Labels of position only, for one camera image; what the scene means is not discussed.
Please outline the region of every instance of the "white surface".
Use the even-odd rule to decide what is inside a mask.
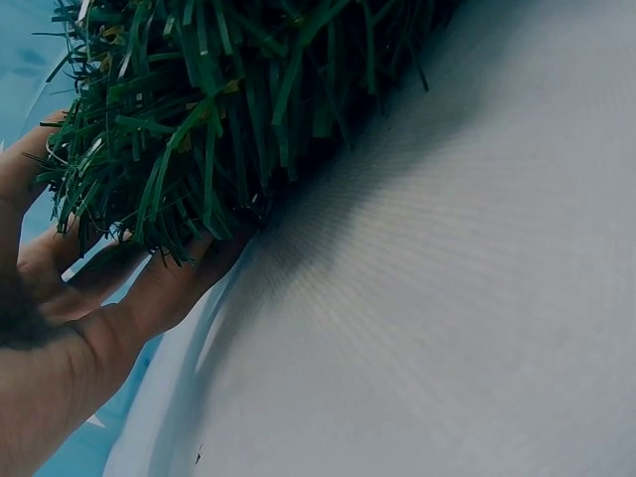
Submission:
[[[106,463],[104,477],[167,475],[195,401],[195,367],[206,336],[236,267],[194,307],[186,320],[167,333],[155,353],[124,428]]]
[[[425,57],[260,238],[134,475],[636,474],[636,3],[472,0]]]

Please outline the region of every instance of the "hand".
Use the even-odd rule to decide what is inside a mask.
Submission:
[[[0,476],[30,475],[121,386],[143,345],[177,325],[233,266],[251,237],[190,246],[193,264],[153,256],[126,297],[101,306],[144,258],[125,246],[99,254],[68,282],[80,258],[73,224],[19,247],[25,213],[42,192],[37,161],[52,129],[39,127],[0,155]],[[99,239],[90,238],[94,245]]]

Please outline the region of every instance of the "artificial grass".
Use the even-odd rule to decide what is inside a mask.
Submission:
[[[39,181],[71,215],[177,261],[202,231],[263,224],[351,147],[459,0],[60,1],[78,98]]]

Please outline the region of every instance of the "light blue background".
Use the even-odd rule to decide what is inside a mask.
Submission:
[[[45,84],[53,67],[66,53],[64,40],[32,35],[58,31],[59,25],[51,23],[54,8],[53,0],[0,0],[0,142],[4,141],[5,147],[73,100],[74,94],[69,92],[73,82],[64,75]],[[23,241],[34,238],[49,226],[51,211],[51,197],[45,194],[27,215]],[[112,300],[126,289],[127,285]],[[146,347],[126,384],[96,414],[103,427],[84,424],[38,472],[38,477],[102,474],[157,344],[155,341]]]

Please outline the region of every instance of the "white fabric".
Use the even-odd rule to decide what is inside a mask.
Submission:
[[[468,1],[424,58],[259,239],[171,475],[636,474],[636,3]]]

